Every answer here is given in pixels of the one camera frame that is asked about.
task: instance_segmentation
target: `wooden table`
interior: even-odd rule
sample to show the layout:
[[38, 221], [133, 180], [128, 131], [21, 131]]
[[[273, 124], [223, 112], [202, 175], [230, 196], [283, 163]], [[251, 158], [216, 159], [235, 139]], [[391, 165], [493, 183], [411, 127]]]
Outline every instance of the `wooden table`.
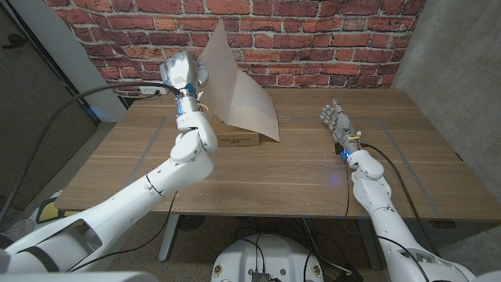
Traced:
[[[382, 89], [267, 89], [279, 119], [280, 143], [220, 147], [214, 171], [179, 191], [172, 211], [192, 215], [341, 217], [351, 197], [350, 217], [367, 216], [348, 193], [341, 159], [322, 107], [339, 100], [362, 142], [383, 152], [402, 173], [425, 219], [501, 219], [501, 205], [455, 154], [407, 95]], [[96, 205], [169, 158], [178, 130], [171, 96], [137, 101], [88, 159], [56, 201], [62, 210]], [[396, 208], [413, 218], [405, 194], [386, 161]], [[169, 209], [171, 196], [154, 211]]]

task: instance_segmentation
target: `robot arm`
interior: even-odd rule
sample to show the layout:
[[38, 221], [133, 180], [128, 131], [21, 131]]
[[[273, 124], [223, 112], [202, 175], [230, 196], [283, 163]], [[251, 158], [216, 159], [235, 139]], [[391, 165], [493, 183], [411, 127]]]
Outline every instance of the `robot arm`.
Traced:
[[[193, 53], [185, 51], [167, 60], [162, 68], [166, 75], [176, 71], [173, 85], [182, 89], [175, 103], [178, 129], [183, 133], [176, 138], [171, 157], [103, 203], [48, 224], [10, 245], [5, 250], [10, 255], [7, 273], [64, 273], [118, 251], [135, 224], [166, 196], [211, 174], [214, 164], [207, 152], [215, 151], [218, 142], [196, 104], [194, 85], [200, 84], [196, 74], [204, 79], [207, 75], [192, 63], [194, 60]], [[106, 270], [112, 260], [113, 256], [100, 259], [78, 271]]]
[[[391, 188], [384, 179], [383, 165], [368, 151], [361, 150], [359, 134], [354, 135], [353, 126], [336, 100], [333, 106], [323, 108], [320, 116], [333, 132], [334, 140], [344, 148], [345, 157], [354, 183], [353, 194], [369, 213], [376, 235], [400, 243], [417, 259], [430, 281], [445, 280], [467, 282], [474, 274], [460, 264], [449, 262], [433, 255], [420, 246], [402, 217], [391, 202]], [[388, 240], [379, 239], [392, 281], [425, 281], [423, 274], [406, 251]]]

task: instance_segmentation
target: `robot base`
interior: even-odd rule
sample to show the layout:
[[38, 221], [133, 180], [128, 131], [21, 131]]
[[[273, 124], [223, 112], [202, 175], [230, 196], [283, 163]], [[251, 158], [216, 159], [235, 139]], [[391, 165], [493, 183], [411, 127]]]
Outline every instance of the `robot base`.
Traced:
[[[255, 243], [257, 234], [245, 237]], [[211, 282], [237, 281], [304, 281], [304, 269], [309, 250], [298, 242], [276, 234], [261, 234], [258, 240], [265, 257], [265, 273], [254, 275], [256, 270], [256, 246], [245, 240], [238, 240], [227, 247], [216, 259]], [[258, 250], [258, 272], [262, 273], [263, 261]], [[311, 254], [306, 266], [306, 281], [323, 282], [322, 270], [318, 259]]]

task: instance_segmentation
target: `cardboard box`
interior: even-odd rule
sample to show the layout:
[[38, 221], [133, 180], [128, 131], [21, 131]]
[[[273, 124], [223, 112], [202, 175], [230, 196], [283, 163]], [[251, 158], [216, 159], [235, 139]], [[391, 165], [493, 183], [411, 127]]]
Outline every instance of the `cardboard box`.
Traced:
[[221, 118], [212, 113], [211, 127], [218, 137], [218, 146], [259, 146], [259, 133], [236, 126], [227, 125]]

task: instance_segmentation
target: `brick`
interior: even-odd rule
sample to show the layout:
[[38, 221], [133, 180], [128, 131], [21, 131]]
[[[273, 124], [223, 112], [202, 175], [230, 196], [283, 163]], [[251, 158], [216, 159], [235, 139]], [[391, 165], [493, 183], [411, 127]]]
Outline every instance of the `brick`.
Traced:
[[127, 34], [122, 31], [110, 32], [110, 37], [118, 45], [129, 45], [131, 42], [128, 40]]
[[374, 15], [379, 10], [380, 0], [351, 0], [339, 3], [340, 15]]
[[329, 75], [325, 74], [297, 75], [295, 84], [298, 86], [327, 85], [329, 84]]
[[106, 58], [108, 67], [132, 67], [132, 61], [128, 57]]
[[285, 29], [286, 32], [299, 32], [302, 26], [302, 20], [283, 19], [283, 29]]
[[134, 67], [122, 67], [120, 73], [122, 78], [139, 78], [139, 72]]
[[70, 0], [45, 0], [49, 6], [64, 6], [69, 5]]
[[226, 40], [229, 47], [252, 47], [252, 34], [227, 34]]
[[181, 1], [179, 0], [135, 0], [138, 11], [180, 14]]
[[259, 85], [276, 84], [276, 74], [251, 74], [250, 77], [254, 79]]
[[117, 54], [121, 54], [121, 55], [127, 55], [124, 51], [124, 49], [118, 45], [118, 44], [115, 44], [115, 43], [110, 43], [110, 46], [111, 48], [113, 49], [113, 51]]
[[269, 72], [271, 74], [300, 74], [303, 66], [300, 64], [274, 64], [269, 65]]
[[359, 75], [375, 75], [377, 65], [362, 65], [360, 66]]
[[320, 2], [320, 16], [334, 16], [338, 5], [338, 0]]
[[106, 67], [99, 70], [101, 76], [105, 79], [120, 79], [120, 71], [116, 67]]
[[403, 15], [416, 15], [421, 8], [422, 0], [408, 0], [405, 4]]
[[159, 31], [175, 31], [175, 21], [167, 16], [155, 16], [155, 25]]
[[103, 30], [101, 27], [93, 27], [91, 32], [96, 41], [113, 41], [110, 32]]
[[115, 11], [128, 12], [134, 9], [132, 0], [110, 0]]
[[162, 80], [162, 78], [160, 76], [160, 72], [140, 71], [139, 75], [145, 81], [149, 81], [149, 80], [161, 81]]
[[335, 34], [330, 44], [336, 47], [367, 46], [369, 38], [370, 34]]
[[294, 83], [294, 75], [293, 74], [281, 74], [278, 78], [279, 85], [292, 85]]
[[184, 0], [185, 13], [205, 13], [202, 0]]
[[181, 49], [179, 48], [163, 48], [162, 50], [164, 51], [165, 58], [170, 58], [177, 52], [181, 52]]
[[266, 74], [268, 71], [268, 66], [253, 64], [250, 66], [250, 70], [255, 74]]
[[400, 63], [393, 63], [388, 65], [380, 65], [377, 68], [377, 74], [396, 74]]
[[270, 38], [267, 34], [254, 34], [254, 47], [271, 48], [272, 38]]
[[144, 32], [129, 32], [128, 37], [134, 45], [144, 45], [150, 43], [148, 36], [146, 36]]
[[160, 59], [160, 58], [163, 58], [162, 52], [158, 48], [125, 47], [124, 51], [129, 58], [134, 58], [134, 59]]
[[86, 45], [83, 44], [85, 51], [90, 56], [112, 56], [113, 50], [108, 44]]
[[108, 21], [114, 29], [146, 29], [153, 30], [152, 16], [108, 16]]
[[344, 86], [347, 78], [341, 75], [331, 75], [329, 77], [329, 85], [330, 86]]
[[222, 18], [225, 31], [238, 31], [240, 29], [240, 19], [235, 17]]
[[334, 56], [333, 49], [309, 49], [306, 51], [299, 51], [297, 53], [299, 60], [314, 60], [325, 61], [332, 60]]
[[394, 78], [395, 78], [394, 74], [383, 75], [383, 79], [381, 79], [381, 85], [391, 85]]
[[385, 63], [391, 59], [392, 51], [387, 50], [355, 50], [353, 61], [369, 63]]
[[343, 31], [363, 31], [366, 27], [366, 18], [349, 18], [343, 20]]
[[243, 60], [247, 62], [276, 62], [279, 59], [279, 52], [272, 50], [244, 50]]
[[91, 16], [82, 9], [57, 9], [56, 13], [69, 24], [93, 24]]
[[101, 59], [101, 58], [88, 58], [88, 60], [91, 61], [91, 63], [96, 66], [96, 67], [105, 67], [106, 66], [106, 62], [104, 61], [104, 59]]
[[360, 65], [353, 63], [324, 63], [320, 68], [321, 74], [357, 75]]
[[75, 5], [98, 12], [111, 12], [108, 0], [73, 0]]
[[111, 28], [110, 22], [108, 22], [108, 18], [106, 18], [105, 16], [98, 15], [98, 14], [92, 14], [91, 17], [94, 20], [94, 22], [97, 25], [99, 25], [100, 27]]
[[404, 57], [405, 49], [398, 49], [393, 52], [391, 56], [391, 62], [400, 62]]
[[253, 0], [252, 13], [260, 16], [271, 16], [273, 11], [273, 1]]
[[317, 1], [275, 0], [275, 16], [316, 16], [319, 8]]
[[412, 19], [375, 16], [369, 18], [367, 27], [371, 31], [406, 31], [411, 23]]
[[314, 35], [312, 47], [328, 47], [329, 42], [330, 42], [330, 34]]
[[262, 17], [244, 17], [240, 21], [242, 31], [281, 31], [282, 22], [278, 19]]
[[411, 34], [402, 35], [402, 36], [395, 35], [393, 37], [393, 41], [391, 42], [390, 47], [391, 48], [404, 48], [404, 47], [407, 47], [409, 45], [411, 37], [412, 37]]
[[141, 62], [141, 65], [145, 71], [159, 71], [161, 63], [163, 63], [163, 62], [161, 62], [161, 61], [159, 61], [159, 62], [147, 61], [147, 62]]
[[399, 14], [402, 11], [404, 0], [383, 0], [383, 13]]
[[275, 35], [273, 37], [273, 48], [307, 48], [312, 44], [312, 38], [304, 35]]
[[370, 39], [369, 46], [376, 48], [387, 48], [389, 41], [390, 41], [389, 34], [373, 34], [372, 39]]
[[292, 62], [296, 57], [296, 55], [297, 55], [296, 51], [280, 51], [279, 53], [280, 62], [284, 63]]
[[218, 26], [218, 18], [189, 18], [178, 20], [185, 31], [213, 31]]
[[303, 74], [318, 74], [319, 72], [319, 63], [305, 63], [305, 65], [303, 66]]
[[148, 36], [153, 45], [179, 45], [189, 44], [188, 34], [151, 32]]
[[205, 0], [213, 14], [247, 15], [251, 12], [249, 0]]
[[194, 46], [205, 47], [209, 42], [209, 35], [207, 34], [190, 34], [191, 42]]
[[232, 54], [233, 54], [233, 59], [235, 59], [235, 61], [242, 60], [242, 50], [232, 50]]
[[91, 32], [88, 28], [71, 27], [75, 36], [84, 42], [92, 42]]
[[315, 32], [321, 31], [339, 31], [343, 20], [339, 16], [334, 16], [329, 19], [319, 20], [315, 25]]
[[334, 56], [334, 58], [340, 61], [351, 61], [353, 52], [353, 49], [338, 49], [336, 50], [336, 55]]
[[380, 77], [378, 77], [378, 76], [364, 75], [364, 76], [349, 78], [346, 81], [346, 86], [353, 86], [353, 85], [378, 85], [379, 84], [379, 80], [380, 80]]

